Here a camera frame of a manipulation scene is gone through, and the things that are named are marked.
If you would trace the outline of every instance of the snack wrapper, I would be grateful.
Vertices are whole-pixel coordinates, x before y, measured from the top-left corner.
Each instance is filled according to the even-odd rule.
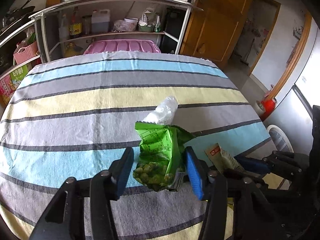
[[[232,169],[241,172],[245,171],[241,164],[229,153],[223,150],[218,143],[215,143],[205,150],[205,153],[221,174],[223,174],[225,169]]]
[[[185,175],[183,144],[194,136],[175,125],[136,122],[135,130],[141,142],[133,177],[155,191],[177,190]]]

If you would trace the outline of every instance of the pink plastic container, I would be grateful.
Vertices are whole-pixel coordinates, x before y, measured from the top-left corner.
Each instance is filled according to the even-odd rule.
[[[161,53],[158,46],[153,41],[148,40],[106,40],[95,41],[89,45],[84,52],[85,54],[94,54],[100,52],[113,52],[113,51],[140,51]]]

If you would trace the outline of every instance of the door frame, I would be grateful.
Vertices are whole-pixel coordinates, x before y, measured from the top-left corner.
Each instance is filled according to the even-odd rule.
[[[284,73],[282,74],[281,78],[279,79],[279,81],[277,82],[275,87],[273,88],[273,90],[271,90],[270,94],[267,96],[266,100],[274,98],[279,93],[279,91],[282,89],[284,84],[289,79],[294,68],[296,67],[296,65],[301,57],[301,54],[304,50],[304,47],[307,43],[307,39],[309,37],[310,28],[311,28],[311,21],[312,21],[312,16],[311,16],[310,12],[306,11],[306,16],[305,16],[304,25],[303,25],[303,32],[301,34],[300,41],[298,41],[298,45],[295,50],[295,54],[291,58],[287,68],[285,69]]]
[[[275,14],[275,17],[274,17],[274,19],[273,19],[273,22],[272,22],[272,26],[271,26],[271,28],[270,28],[270,30],[269,30],[269,33],[268,33],[267,37],[266,37],[266,40],[265,40],[264,43],[262,44],[262,47],[261,47],[261,50],[260,50],[259,54],[258,54],[257,57],[255,58],[252,66],[250,67],[250,69],[249,69],[249,71],[248,71],[248,76],[250,76],[251,73],[252,73],[252,71],[254,70],[256,64],[258,63],[258,61],[259,61],[259,59],[260,59],[260,57],[261,57],[261,55],[262,55],[262,53],[263,53],[266,45],[267,45],[267,43],[268,43],[268,41],[269,41],[269,39],[270,39],[271,33],[272,33],[272,31],[273,31],[273,28],[274,28],[275,25],[276,25],[276,21],[277,21],[278,14],[279,14],[279,11],[280,11],[280,6],[281,6],[281,3],[279,3],[279,2],[277,2],[277,1],[275,1],[275,0],[261,0],[261,1],[264,1],[264,2],[266,2],[266,3],[268,3],[268,4],[273,5],[273,6],[276,6],[277,10],[276,10],[276,14]]]

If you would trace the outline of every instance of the refrigerator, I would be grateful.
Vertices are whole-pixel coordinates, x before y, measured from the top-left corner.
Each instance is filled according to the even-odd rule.
[[[311,54],[292,88],[263,122],[278,126],[288,137],[293,151],[309,155],[312,148],[312,107],[320,106],[320,30]]]

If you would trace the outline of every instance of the green pot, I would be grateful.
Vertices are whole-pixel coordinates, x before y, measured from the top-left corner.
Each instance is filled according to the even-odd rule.
[[[153,32],[153,26],[140,26],[138,25],[139,32],[151,33]]]

